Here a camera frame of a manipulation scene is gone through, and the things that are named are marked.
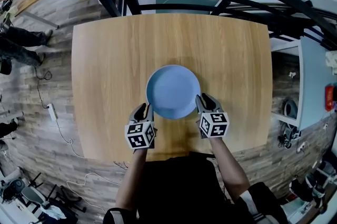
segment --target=red object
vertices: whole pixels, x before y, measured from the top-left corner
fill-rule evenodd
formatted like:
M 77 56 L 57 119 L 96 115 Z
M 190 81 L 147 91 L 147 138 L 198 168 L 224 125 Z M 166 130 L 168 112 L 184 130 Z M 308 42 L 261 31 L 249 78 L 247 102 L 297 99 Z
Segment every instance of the red object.
M 325 110 L 328 112 L 333 108 L 333 88 L 334 86 L 325 87 Z

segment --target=blue plate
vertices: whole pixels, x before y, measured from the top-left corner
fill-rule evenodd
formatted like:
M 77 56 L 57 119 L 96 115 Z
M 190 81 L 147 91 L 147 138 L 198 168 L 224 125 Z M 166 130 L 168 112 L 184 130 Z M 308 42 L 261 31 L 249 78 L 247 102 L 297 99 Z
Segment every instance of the blue plate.
M 146 85 L 146 98 L 153 110 L 168 119 L 189 115 L 195 109 L 195 96 L 200 84 L 189 69 L 167 65 L 156 70 Z

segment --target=sleeve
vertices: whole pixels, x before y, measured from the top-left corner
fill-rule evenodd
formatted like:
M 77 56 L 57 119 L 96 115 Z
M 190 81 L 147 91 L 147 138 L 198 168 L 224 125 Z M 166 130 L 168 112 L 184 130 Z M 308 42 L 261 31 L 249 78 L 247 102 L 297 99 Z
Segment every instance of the sleeve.
M 135 212 L 121 208 L 112 208 L 105 214 L 103 224 L 133 224 L 136 221 Z
M 252 185 L 235 203 L 258 224 L 286 224 L 288 220 L 275 195 L 262 182 Z

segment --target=jeans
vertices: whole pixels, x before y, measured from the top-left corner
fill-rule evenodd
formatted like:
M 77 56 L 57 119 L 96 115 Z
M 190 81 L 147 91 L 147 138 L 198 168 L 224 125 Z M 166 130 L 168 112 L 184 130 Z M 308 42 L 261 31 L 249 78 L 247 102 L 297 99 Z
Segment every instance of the jeans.
M 10 134 L 11 132 L 17 129 L 17 124 L 15 122 L 11 122 L 9 124 L 0 123 L 0 138 Z
M 23 46 L 41 45 L 46 45 L 45 33 L 10 27 L 6 33 L 0 34 L 0 60 L 15 59 L 20 63 L 37 67 L 41 65 L 40 58 L 34 51 L 29 51 Z

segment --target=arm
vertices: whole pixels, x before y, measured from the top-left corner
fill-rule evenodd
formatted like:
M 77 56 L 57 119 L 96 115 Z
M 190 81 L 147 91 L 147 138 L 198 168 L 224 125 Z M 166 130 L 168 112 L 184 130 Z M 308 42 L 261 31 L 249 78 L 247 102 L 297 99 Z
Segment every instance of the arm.
M 209 141 L 219 165 L 225 187 L 232 200 L 236 201 L 250 186 L 247 175 L 235 160 L 222 138 L 210 138 Z
M 138 149 L 124 176 L 116 197 L 116 207 L 129 211 L 135 210 L 136 194 L 146 161 L 147 148 Z

